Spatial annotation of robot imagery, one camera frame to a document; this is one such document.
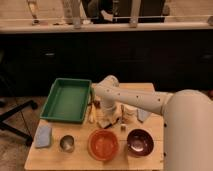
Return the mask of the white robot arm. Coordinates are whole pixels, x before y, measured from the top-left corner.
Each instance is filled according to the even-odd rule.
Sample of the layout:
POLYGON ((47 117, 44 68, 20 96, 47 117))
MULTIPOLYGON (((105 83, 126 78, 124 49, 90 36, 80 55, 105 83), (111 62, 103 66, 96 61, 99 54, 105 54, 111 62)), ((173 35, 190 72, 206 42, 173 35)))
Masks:
POLYGON ((164 171, 213 171, 213 101, 198 90, 176 93, 119 87, 109 75, 94 88, 104 110, 115 102, 162 115, 164 118, 164 171))

